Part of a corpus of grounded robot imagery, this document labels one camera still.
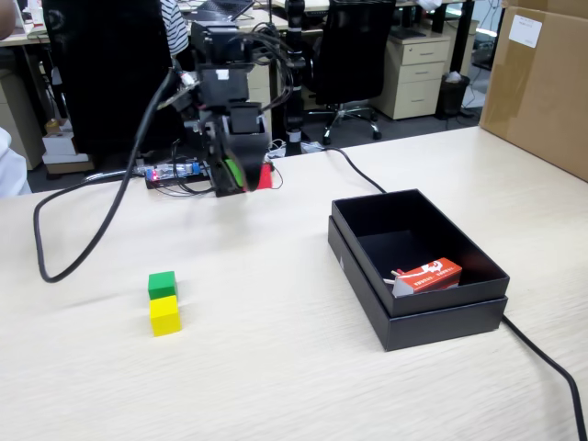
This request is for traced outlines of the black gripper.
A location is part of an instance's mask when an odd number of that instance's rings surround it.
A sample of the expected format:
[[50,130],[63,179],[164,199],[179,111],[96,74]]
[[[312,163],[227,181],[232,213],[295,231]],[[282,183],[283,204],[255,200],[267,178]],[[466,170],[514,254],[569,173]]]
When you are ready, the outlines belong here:
[[221,125],[205,123],[205,152],[208,174],[216,197],[256,191],[267,149],[266,120],[261,104],[251,102],[248,74],[251,63],[202,65],[199,97],[206,110],[227,120],[228,156],[221,143]]

